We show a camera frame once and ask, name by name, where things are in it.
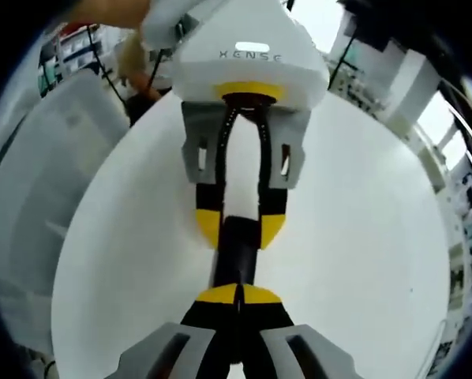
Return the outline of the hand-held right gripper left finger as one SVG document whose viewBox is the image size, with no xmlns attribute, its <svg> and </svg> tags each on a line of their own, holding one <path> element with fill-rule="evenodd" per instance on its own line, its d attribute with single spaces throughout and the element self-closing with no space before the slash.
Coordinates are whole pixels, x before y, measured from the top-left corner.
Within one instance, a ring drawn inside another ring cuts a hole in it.
<svg viewBox="0 0 472 379">
<path fill-rule="evenodd" d="M 181 322 L 122 352 L 116 378 L 226 378 L 240 361 L 237 300 L 235 283 L 202 292 Z"/>
</svg>

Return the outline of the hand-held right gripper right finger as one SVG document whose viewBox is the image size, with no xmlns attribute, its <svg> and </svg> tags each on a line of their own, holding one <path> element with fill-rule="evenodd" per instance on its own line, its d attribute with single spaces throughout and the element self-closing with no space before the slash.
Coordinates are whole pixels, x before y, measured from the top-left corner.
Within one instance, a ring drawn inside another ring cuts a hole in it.
<svg viewBox="0 0 472 379">
<path fill-rule="evenodd" d="M 296 325 L 280 297 L 242 286 L 240 352 L 247 378 L 359 378 L 354 359 L 309 325 Z"/>
</svg>

